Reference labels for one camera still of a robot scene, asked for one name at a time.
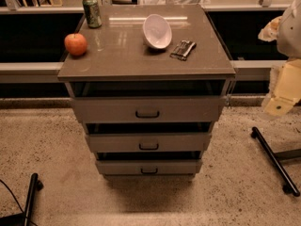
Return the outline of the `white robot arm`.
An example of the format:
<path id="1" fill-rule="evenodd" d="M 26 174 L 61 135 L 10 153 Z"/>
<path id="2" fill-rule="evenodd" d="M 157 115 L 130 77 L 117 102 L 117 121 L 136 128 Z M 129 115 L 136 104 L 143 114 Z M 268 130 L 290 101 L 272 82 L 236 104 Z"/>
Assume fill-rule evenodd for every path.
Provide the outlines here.
<path id="1" fill-rule="evenodd" d="M 277 42 L 288 59 L 270 71 L 269 92 L 261 106 L 271 117 L 287 114 L 301 100 L 301 0 L 293 0 L 281 16 L 270 21 L 259 40 Z"/>

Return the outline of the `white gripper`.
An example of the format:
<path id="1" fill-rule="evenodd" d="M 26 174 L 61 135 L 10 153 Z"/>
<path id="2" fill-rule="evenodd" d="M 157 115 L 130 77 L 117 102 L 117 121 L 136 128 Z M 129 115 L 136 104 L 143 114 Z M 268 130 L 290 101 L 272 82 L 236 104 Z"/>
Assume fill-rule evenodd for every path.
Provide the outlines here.
<path id="1" fill-rule="evenodd" d="M 277 39 L 281 16 L 270 21 L 259 33 L 258 39 Z M 301 59 L 289 59 L 281 66 L 273 66 L 270 73 L 271 97 L 263 99 L 263 112 L 274 117 L 287 114 L 301 100 Z"/>

